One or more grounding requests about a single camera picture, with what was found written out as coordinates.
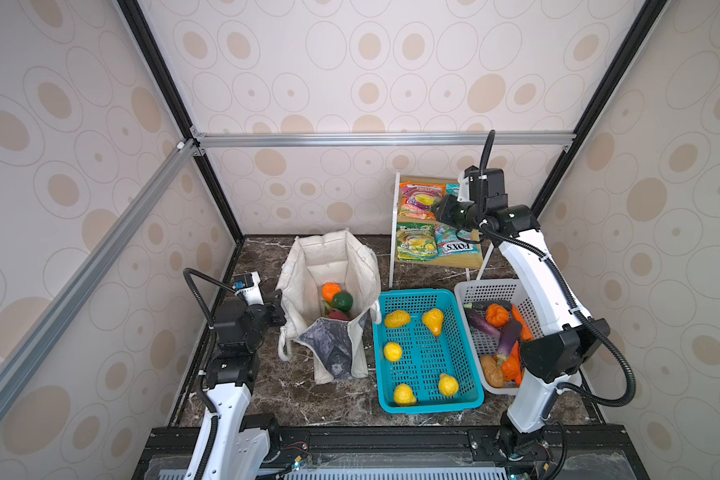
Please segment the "pink dragon fruit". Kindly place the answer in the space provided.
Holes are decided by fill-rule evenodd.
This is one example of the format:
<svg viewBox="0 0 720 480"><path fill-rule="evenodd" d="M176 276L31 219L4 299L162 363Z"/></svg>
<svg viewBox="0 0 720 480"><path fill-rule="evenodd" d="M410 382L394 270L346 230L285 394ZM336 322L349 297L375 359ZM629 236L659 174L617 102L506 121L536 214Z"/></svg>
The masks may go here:
<svg viewBox="0 0 720 480"><path fill-rule="evenodd" d="M334 320L342 320L342 321L350 320L350 318L348 317L348 315L345 312L338 310L338 309L330 310L329 313L327 314L327 316L329 319L334 319Z"/></svg>

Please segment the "orange tangerine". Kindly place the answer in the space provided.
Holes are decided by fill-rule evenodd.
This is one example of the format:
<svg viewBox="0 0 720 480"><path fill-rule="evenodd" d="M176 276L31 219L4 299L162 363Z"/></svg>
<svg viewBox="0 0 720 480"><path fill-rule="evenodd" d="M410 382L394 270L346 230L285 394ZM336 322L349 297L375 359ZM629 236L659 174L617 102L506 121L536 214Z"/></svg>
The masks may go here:
<svg viewBox="0 0 720 480"><path fill-rule="evenodd" d="M321 287L321 296L324 301L331 303L336 294L343 291L342 287L338 283L325 283Z"/></svg>

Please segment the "orange fruit candy bag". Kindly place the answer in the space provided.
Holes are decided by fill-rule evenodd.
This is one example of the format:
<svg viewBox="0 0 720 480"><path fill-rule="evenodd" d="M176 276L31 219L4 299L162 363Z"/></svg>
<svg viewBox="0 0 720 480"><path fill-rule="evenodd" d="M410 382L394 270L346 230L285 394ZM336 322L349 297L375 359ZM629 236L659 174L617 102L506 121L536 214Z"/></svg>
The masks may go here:
<svg viewBox="0 0 720 480"><path fill-rule="evenodd" d="M443 184L402 182L399 215L418 220L434 220L434 209L446 194Z"/></svg>

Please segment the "cream canvas grocery bag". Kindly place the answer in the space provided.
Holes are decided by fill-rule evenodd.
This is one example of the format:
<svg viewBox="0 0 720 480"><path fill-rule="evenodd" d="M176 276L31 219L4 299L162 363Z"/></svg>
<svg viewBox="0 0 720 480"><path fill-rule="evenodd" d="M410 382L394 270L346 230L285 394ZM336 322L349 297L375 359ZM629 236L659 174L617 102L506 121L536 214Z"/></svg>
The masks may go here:
<svg viewBox="0 0 720 480"><path fill-rule="evenodd" d="M333 308L321 296L325 283L338 283L354 299L349 321L329 319ZM282 291L286 324L280 328L278 356L293 358L293 347L309 350L314 381L368 376L363 332L381 322L381 279L375 253L347 230L297 238L282 265L276 289Z"/></svg>

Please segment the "green avocado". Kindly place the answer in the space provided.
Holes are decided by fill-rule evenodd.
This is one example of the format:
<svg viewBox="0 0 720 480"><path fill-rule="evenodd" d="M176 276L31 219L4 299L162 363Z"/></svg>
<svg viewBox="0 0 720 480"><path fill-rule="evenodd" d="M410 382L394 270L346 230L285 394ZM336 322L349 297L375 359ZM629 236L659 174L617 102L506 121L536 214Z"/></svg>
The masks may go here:
<svg viewBox="0 0 720 480"><path fill-rule="evenodd" d="M339 291L333 296L330 304L331 307L335 310L349 313L354 305L354 299L352 295L348 292Z"/></svg>

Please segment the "teal mint candy bag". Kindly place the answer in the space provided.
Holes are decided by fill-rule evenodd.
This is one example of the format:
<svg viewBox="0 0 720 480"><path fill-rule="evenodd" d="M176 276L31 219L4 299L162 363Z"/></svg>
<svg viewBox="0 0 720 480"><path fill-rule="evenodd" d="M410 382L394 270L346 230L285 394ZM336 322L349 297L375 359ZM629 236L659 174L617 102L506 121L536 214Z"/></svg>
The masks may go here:
<svg viewBox="0 0 720 480"><path fill-rule="evenodd" d="M460 197L460 185L458 183L449 183L446 185L446 193L456 198Z"/></svg>

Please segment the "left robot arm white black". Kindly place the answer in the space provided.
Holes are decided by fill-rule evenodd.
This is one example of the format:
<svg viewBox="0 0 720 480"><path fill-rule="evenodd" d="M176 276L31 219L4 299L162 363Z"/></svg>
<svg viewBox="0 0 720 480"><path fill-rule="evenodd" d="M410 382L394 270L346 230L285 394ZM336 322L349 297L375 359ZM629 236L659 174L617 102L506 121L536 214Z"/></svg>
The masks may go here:
<svg viewBox="0 0 720 480"><path fill-rule="evenodd" d="M186 479L254 479L271 455L272 420L245 423L266 332L285 324L282 292L238 293L220 320L210 317L218 352L197 390L205 407Z"/></svg>

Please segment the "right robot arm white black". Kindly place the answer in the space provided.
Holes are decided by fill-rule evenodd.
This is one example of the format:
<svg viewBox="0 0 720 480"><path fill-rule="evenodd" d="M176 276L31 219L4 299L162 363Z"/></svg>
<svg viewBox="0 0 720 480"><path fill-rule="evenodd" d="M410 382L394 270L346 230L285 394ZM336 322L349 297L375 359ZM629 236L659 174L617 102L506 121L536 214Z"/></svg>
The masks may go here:
<svg viewBox="0 0 720 480"><path fill-rule="evenodd" d="M532 211L508 204L504 172L472 166L459 186L434 209L436 219L491 240L518 275L542 331L519 347L524 379L504 420L512 432L531 434L543 428L558 394L580 385L575 376L600 340L584 326L588 311L562 278Z"/></svg>

